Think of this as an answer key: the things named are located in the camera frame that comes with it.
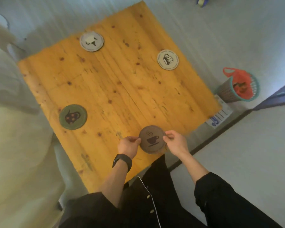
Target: beige fabric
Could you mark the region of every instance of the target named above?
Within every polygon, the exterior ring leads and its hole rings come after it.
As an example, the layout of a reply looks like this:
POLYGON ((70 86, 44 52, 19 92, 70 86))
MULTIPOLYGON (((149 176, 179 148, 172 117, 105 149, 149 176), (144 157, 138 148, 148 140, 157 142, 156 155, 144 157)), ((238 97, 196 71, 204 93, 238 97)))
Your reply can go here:
MULTIPOLYGON (((0 29, 0 47, 11 35, 0 29)), ((65 189, 52 144, 53 130, 0 49, 0 228, 52 228, 65 189)))

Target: smartwatch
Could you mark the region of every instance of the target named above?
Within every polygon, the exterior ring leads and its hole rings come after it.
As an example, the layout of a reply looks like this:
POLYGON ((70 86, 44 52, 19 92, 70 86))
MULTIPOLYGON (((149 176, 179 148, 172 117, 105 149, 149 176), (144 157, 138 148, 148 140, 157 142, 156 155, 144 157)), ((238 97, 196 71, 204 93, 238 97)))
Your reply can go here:
POLYGON ((114 161, 113 161, 113 166, 112 168, 115 166, 115 164, 117 163, 117 161, 121 159, 123 161, 125 161, 125 163, 128 165, 128 172, 130 171, 131 167, 132 167, 132 159, 129 158, 127 155, 123 154, 123 153, 120 153, 120 154, 117 154, 114 161))

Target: black shirt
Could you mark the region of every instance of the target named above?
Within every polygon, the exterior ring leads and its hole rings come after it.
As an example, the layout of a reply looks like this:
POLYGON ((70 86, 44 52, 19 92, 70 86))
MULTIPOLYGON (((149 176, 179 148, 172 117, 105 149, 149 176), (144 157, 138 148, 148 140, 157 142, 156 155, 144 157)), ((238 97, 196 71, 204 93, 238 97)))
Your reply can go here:
MULTIPOLYGON (((208 227, 281 227, 214 173, 196 182, 194 195, 208 227)), ((69 201, 59 228, 88 227, 206 226, 182 208, 162 156, 123 191, 118 208, 101 192, 69 201)))

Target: rolled-up sleeve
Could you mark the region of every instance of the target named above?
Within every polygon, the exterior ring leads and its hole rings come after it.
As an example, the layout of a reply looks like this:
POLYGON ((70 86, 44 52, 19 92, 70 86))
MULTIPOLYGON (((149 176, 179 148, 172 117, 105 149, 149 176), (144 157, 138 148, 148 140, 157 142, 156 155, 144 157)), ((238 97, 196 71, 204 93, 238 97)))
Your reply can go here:
POLYGON ((59 228, 118 227, 120 211, 101 192, 70 200, 59 228))
POLYGON ((194 196, 196 204, 206 216, 209 227, 281 228, 212 172, 196 182, 194 196))

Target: red plastic bag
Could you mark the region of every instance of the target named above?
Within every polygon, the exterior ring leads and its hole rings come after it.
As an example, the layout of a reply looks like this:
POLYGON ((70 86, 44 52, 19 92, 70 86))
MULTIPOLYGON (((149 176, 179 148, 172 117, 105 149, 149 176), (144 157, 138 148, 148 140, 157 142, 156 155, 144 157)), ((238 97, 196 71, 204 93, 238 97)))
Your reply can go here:
POLYGON ((223 69, 223 73, 226 77, 233 77, 232 86, 238 96, 243 99, 251 99, 253 97, 253 91, 251 88, 251 76, 245 70, 239 70, 235 68, 223 69), (226 69, 233 70, 233 72, 226 72, 226 69))

